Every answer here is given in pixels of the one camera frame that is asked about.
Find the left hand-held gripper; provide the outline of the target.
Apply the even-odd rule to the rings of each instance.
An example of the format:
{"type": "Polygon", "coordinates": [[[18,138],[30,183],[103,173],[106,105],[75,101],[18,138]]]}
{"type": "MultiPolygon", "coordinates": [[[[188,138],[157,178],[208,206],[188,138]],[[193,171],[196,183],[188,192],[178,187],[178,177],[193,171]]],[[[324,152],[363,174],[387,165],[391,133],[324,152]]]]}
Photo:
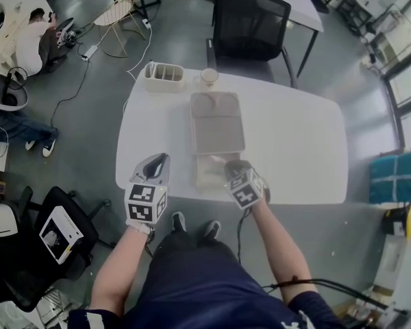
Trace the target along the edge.
{"type": "Polygon", "coordinates": [[[167,207],[171,157],[155,154],[136,165],[125,188],[126,222],[156,224],[167,207]]]}

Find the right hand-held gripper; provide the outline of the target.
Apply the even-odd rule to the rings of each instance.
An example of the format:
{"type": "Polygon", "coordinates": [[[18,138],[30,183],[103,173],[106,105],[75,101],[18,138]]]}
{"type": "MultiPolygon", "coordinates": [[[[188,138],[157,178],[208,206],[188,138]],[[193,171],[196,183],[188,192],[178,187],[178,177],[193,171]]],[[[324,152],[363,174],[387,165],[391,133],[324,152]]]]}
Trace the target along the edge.
{"type": "Polygon", "coordinates": [[[225,188],[240,210],[251,208],[261,199],[270,202],[271,193],[266,181],[247,160],[231,160],[225,163],[227,179],[225,188]]]}

